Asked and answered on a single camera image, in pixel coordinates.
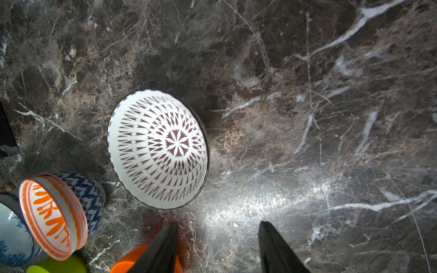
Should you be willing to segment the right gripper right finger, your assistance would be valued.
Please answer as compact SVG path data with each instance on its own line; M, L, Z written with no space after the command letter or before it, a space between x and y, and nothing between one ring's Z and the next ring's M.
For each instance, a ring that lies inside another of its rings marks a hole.
M263 273L310 273L272 223L260 222L258 241Z

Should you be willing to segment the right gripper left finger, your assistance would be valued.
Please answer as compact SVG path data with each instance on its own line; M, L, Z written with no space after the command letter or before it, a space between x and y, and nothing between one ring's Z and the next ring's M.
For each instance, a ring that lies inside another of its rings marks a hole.
M177 223L167 224L128 272L173 273L178 254L178 239Z

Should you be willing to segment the lime green bowl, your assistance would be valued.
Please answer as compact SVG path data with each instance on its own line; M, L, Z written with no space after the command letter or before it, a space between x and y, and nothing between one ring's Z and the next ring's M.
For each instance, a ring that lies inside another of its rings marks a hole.
M87 265L75 254L64 261L47 258L27 269L27 273L87 273Z

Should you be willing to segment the red patterned bowl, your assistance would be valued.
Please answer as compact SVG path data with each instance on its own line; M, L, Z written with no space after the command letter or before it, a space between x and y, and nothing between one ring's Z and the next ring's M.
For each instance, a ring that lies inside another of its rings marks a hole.
M91 237L100 227L104 215L107 199L104 188L98 181L77 172L56 172L54 175L69 185L81 202L88 223L88 236Z

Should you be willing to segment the orange leaf patterned bowl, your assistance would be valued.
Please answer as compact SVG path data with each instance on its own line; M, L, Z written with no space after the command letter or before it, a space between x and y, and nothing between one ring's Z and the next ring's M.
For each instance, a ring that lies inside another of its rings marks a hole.
M81 202L71 187L52 174L24 180L19 202L36 242L51 258L64 261L88 239L88 223Z

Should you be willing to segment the blue floral bowl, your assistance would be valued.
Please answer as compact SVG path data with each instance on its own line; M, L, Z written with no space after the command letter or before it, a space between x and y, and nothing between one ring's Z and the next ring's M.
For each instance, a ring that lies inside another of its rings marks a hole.
M41 251L24 220L18 190L1 193L1 263L21 267Z

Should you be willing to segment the orange plastic bowl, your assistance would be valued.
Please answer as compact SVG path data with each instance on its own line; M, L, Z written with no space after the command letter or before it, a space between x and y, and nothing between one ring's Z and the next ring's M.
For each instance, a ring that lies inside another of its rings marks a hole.
M110 270L111 273L128 273L128 271L133 267L140 256L148 249L150 245L143 245L134 249L133 251L126 254L121 258ZM183 267L180 263L179 257L176 256L176 264L174 273L183 273Z

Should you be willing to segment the white maroon patterned bowl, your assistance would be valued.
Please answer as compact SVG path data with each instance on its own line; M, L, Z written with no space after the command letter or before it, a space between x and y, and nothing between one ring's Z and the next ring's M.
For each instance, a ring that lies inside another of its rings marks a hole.
M185 206L207 181L210 152L204 124L168 93L146 89L123 98L110 117L107 147L119 181L149 207Z

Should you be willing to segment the small gold figurine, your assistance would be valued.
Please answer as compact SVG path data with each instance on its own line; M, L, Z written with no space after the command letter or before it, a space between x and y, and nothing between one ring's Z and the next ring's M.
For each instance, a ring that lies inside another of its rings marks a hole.
M11 184L11 183L7 183L7 184L4 184L4 185L0 186L0 192L1 193L9 192L9 191L12 191L12 190L15 190L15 189L16 189L15 185Z

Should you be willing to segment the black hard carrying case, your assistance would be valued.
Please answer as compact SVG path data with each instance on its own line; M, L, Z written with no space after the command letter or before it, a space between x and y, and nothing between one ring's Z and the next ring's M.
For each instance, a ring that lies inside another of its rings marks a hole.
M1 159L11 157L19 154L19 148L15 141L15 137L9 120L6 116L6 112L1 104L1 116L0 116L0 145L1 145Z

